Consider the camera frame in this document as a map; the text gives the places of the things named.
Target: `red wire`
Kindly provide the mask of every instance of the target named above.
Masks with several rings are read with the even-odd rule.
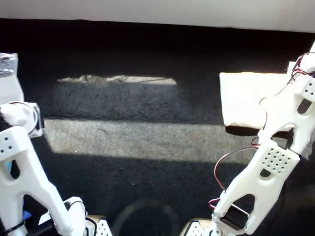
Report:
[[[219,179],[218,173],[217,173],[217,169],[218,169],[218,167],[219,167],[220,162],[221,162],[223,159],[225,159],[227,156],[229,156],[229,155],[232,155],[232,154],[237,153],[237,152],[239,152],[239,151],[248,150],[248,149],[251,149],[251,148],[258,149],[258,147],[244,147],[244,148],[241,148],[241,149],[238,149],[238,150],[236,150],[236,151],[233,151],[233,152],[230,152],[230,153],[227,153],[227,154],[223,155],[223,156],[217,161],[217,163],[216,163],[216,165],[215,165],[215,168],[214,168],[214,176],[215,176],[215,179],[216,179],[217,182],[219,183],[219,185],[220,185],[220,187],[221,187],[222,190],[225,190],[225,186],[223,185],[222,181]]]
[[[216,207],[215,207],[214,205],[211,205],[211,203],[217,202],[217,201],[219,201],[219,200],[220,200],[220,198],[211,199],[211,200],[208,202],[209,207],[214,210]]]

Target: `perforated plate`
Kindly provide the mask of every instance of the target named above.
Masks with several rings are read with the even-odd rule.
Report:
[[[282,148],[277,147],[272,147],[265,152],[261,165],[275,175],[281,175],[281,173],[286,172],[288,165],[290,166],[290,171],[292,169],[290,155],[286,155]]]
[[[98,222],[96,236],[113,236],[105,219]]]
[[[185,236],[206,236],[199,222],[193,221],[187,229]]]
[[[0,161],[30,148],[32,144],[24,128],[14,126],[0,132]]]
[[[308,83],[305,85],[303,91],[301,92],[302,97],[305,99],[315,102],[315,78],[309,77]]]

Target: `black wire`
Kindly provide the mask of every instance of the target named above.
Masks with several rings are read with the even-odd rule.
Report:
[[[82,203],[83,204],[83,201],[74,201],[73,203],[70,204],[70,207],[75,204],[75,203]]]
[[[94,229],[94,235],[93,235],[93,236],[96,236],[96,230],[97,230],[97,224],[96,224],[96,222],[95,222],[94,220],[88,218],[88,217],[85,217],[85,219],[86,219],[87,221],[90,221],[92,224],[94,224],[95,229]]]

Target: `white 3d-printed bracket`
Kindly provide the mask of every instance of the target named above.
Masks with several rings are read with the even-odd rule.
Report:
[[[14,179],[5,163],[15,160],[20,175]],[[25,128],[14,126],[0,132],[0,218],[5,229],[22,222],[23,196],[29,194],[45,206],[59,234],[68,236],[72,222],[56,187],[49,182],[38,160]],[[19,227],[9,236],[25,236],[25,227]]]
[[[261,144],[248,166],[231,182],[226,192],[223,191],[212,219],[221,229],[227,229],[235,235],[251,235],[276,203],[284,181],[299,162],[300,157],[293,151],[279,147],[276,142],[267,140]],[[270,175],[263,177],[265,169]],[[255,197],[254,208],[246,226],[235,230],[220,220],[230,206],[247,194]]]
[[[298,113],[303,99],[312,102],[307,111]],[[282,130],[294,127],[293,142],[290,149],[301,154],[310,141],[315,128],[315,79],[309,75],[297,74],[295,81],[290,82],[279,94],[261,101],[267,113],[264,129],[258,133],[259,142],[263,143]]]

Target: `cable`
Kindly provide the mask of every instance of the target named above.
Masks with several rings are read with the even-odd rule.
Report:
[[[208,202],[209,207],[214,210],[216,207],[215,207],[214,205],[212,205],[211,203],[217,202],[217,201],[219,201],[219,200],[220,200],[220,198],[211,199],[211,200]]]
[[[94,220],[88,218],[88,217],[85,217],[85,219],[86,219],[87,221],[90,221],[92,224],[94,224],[94,234],[93,234],[93,236],[96,236],[96,230],[97,230],[97,224],[96,224],[96,222],[95,222]]]
[[[260,144],[254,144],[254,143],[253,143],[256,139],[258,139],[258,137],[253,138],[252,141],[251,141],[251,145],[252,145],[253,147],[259,147],[259,146],[260,146]]]
[[[12,101],[12,102],[8,102],[7,104],[22,104],[22,105],[25,105],[25,106],[29,107],[33,111],[33,114],[34,114],[34,127],[28,132],[28,134],[31,134],[36,129],[36,126],[37,126],[37,123],[38,123],[38,114],[37,114],[36,110],[34,109],[34,107],[31,107],[27,103],[21,102],[21,101]]]
[[[235,153],[240,152],[240,151],[245,151],[245,150],[248,150],[248,149],[256,149],[256,150],[257,150],[258,148],[257,148],[257,147],[244,147],[244,148],[241,148],[241,149],[238,149],[238,150],[236,150],[236,151],[229,152],[229,153],[223,155],[223,156],[217,161],[217,163],[216,163],[216,165],[215,165],[215,168],[214,168],[214,175],[215,175],[215,178],[216,178],[217,182],[219,183],[221,189],[225,190],[225,186],[223,185],[223,183],[221,182],[221,180],[219,180],[218,174],[217,174],[217,169],[218,169],[218,166],[219,166],[220,162],[221,162],[223,159],[225,159],[226,157],[228,157],[229,155],[235,154]]]

